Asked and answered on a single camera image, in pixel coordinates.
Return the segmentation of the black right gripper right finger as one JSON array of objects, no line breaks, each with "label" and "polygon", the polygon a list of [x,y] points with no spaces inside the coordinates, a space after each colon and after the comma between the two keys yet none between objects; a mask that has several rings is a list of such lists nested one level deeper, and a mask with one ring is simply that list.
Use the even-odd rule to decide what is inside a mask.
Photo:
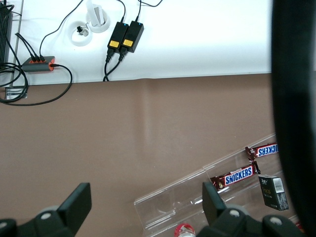
[{"label": "black right gripper right finger", "polygon": [[198,237],[303,237],[298,227],[279,215],[266,215],[262,221],[245,214],[240,207],[228,208],[215,187],[202,184],[202,207],[208,226],[202,228]]}]

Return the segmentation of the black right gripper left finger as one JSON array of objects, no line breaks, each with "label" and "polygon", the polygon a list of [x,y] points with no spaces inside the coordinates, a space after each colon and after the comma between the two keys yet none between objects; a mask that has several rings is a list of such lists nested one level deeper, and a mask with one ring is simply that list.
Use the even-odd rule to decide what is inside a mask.
[{"label": "black right gripper left finger", "polygon": [[15,219],[1,219],[0,235],[2,237],[74,237],[91,208],[90,183],[80,183],[60,206],[45,208],[22,225],[18,225]]}]

